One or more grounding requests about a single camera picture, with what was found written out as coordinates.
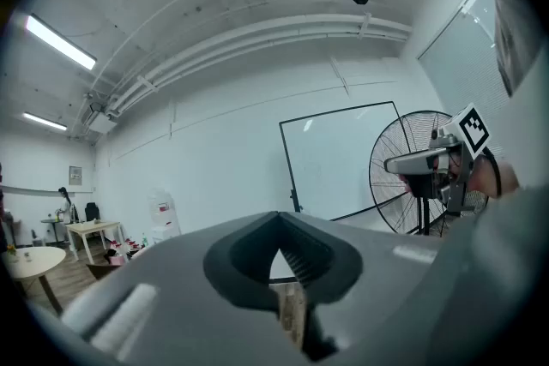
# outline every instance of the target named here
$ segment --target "fluorescent light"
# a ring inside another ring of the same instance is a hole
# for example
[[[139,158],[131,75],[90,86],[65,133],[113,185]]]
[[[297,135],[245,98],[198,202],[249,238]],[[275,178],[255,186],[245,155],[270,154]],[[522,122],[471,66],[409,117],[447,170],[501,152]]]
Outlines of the fluorescent light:
[[[39,39],[43,39],[48,45],[53,46],[58,51],[62,52],[69,58],[72,58],[77,63],[91,70],[95,65],[95,60],[88,54],[82,52],[76,46],[69,43],[66,39],[53,32],[44,23],[39,21],[33,15],[27,18],[25,28],[36,35]]]
[[[303,128],[303,131],[307,131],[310,127],[311,127],[311,124],[312,124],[312,119],[309,119],[306,123],[305,123],[305,127]]]
[[[60,123],[54,123],[52,121],[48,121],[47,119],[43,119],[42,117],[37,117],[35,115],[31,115],[30,113],[23,113],[23,116],[27,119],[30,119],[31,121],[35,121],[37,123],[43,123],[44,125],[49,125],[50,127],[53,127],[54,129],[61,129],[62,131],[65,131],[67,127],[65,125],[61,125]]]

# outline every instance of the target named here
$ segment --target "fan stand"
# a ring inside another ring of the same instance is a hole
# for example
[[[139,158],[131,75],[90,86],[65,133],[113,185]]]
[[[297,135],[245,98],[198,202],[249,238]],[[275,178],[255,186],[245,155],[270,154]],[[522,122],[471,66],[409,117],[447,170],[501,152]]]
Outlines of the fan stand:
[[[423,235],[429,235],[429,199],[416,198],[418,203],[418,234],[421,233],[421,204],[423,202]]]

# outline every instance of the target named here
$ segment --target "fan guard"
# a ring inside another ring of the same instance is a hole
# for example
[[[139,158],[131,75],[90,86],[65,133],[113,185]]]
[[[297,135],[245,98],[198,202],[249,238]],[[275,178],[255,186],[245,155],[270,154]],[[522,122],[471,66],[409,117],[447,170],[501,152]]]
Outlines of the fan guard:
[[[440,111],[415,111],[393,121],[377,138],[370,157],[371,195],[383,220],[396,233],[419,232],[419,203],[405,191],[406,185],[398,176],[385,170],[383,163],[386,159],[426,150],[431,132],[450,119],[450,115]],[[466,205],[475,209],[462,216],[480,212],[487,201],[488,197],[480,192],[468,193]],[[445,206],[439,200],[429,200],[429,226],[445,216]]]

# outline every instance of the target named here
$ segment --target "wooden floor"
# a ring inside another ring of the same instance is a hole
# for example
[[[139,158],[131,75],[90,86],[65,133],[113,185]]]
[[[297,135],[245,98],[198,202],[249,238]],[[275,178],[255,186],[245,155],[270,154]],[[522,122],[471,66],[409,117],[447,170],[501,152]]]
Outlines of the wooden floor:
[[[299,282],[274,284],[270,287],[278,294],[282,329],[301,349],[306,317],[305,291]]]
[[[87,242],[94,258],[94,263],[107,265],[105,258],[103,258],[106,251],[103,249],[101,240],[99,238],[89,238]],[[75,257],[70,252],[68,246],[63,250],[67,254],[65,259],[61,264],[48,272],[45,277],[61,306],[66,308],[82,291],[95,282],[95,278],[86,267],[89,260],[87,259],[85,249],[78,251],[79,261],[75,261]],[[30,301],[56,314],[50,301],[45,296],[38,279],[23,281],[22,284]]]

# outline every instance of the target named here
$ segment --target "white wall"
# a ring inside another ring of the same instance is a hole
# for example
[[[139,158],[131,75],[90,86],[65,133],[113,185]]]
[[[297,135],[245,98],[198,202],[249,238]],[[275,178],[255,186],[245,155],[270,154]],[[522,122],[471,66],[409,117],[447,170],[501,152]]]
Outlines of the white wall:
[[[401,114],[440,108],[421,73],[381,58],[397,49],[372,39],[277,46],[192,75],[136,105],[97,145],[103,218],[122,221],[134,238],[148,234],[147,195],[154,187],[172,194],[183,233],[253,213],[292,211],[279,121],[386,100]],[[384,226],[379,216],[365,221]],[[275,265],[274,277],[290,275]]]
[[[51,225],[41,219],[53,217],[62,199],[57,189],[64,186],[81,218],[93,200],[94,150],[87,144],[20,122],[0,122],[0,162],[3,168],[4,206],[16,220],[17,244],[31,243],[31,230],[47,242],[54,241]],[[69,166],[81,166],[82,186],[69,186]],[[58,225],[59,239],[64,234]]]
[[[397,118],[395,107],[384,104],[283,124],[301,212],[336,219],[375,206],[370,155]]]
[[[465,0],[425,0],[413,18],[413,31],[402,49],[400,59],[424,81],[426,87],[431,87],[431,83],[419,64],[418,57],[443,31],[464,2]]]

